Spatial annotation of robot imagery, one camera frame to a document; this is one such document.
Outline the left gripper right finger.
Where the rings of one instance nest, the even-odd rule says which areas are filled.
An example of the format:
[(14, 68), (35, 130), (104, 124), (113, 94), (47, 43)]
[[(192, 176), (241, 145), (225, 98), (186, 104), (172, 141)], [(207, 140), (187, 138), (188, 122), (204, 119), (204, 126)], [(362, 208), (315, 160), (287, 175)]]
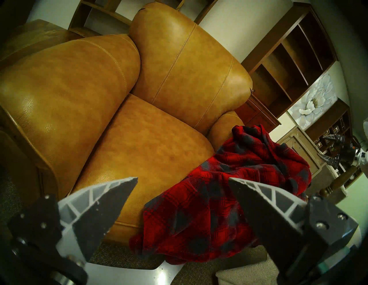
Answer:
[(358, 223), (327, 198), (305, 202), (263, 183), (229, 178), (247, 223), (279, 270), (277, 283), (339, 283), (358, 251)]

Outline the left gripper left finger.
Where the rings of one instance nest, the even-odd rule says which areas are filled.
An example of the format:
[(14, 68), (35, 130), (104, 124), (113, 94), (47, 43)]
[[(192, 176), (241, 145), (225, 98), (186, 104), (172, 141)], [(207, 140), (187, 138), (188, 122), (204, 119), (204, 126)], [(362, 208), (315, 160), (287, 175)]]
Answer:
[(89, 261), (138, 182), (128, 177), (85, 187), (57, 201), (40, 197), (8, 222), (12, 236), (51, 256)]

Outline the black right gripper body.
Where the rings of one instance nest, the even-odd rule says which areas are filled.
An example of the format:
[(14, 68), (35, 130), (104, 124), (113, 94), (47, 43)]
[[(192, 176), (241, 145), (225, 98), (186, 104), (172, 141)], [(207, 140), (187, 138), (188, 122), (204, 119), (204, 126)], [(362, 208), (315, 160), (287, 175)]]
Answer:
[(352, 143), (339, 142), (338, 165), (358, 166), (360, 147)]

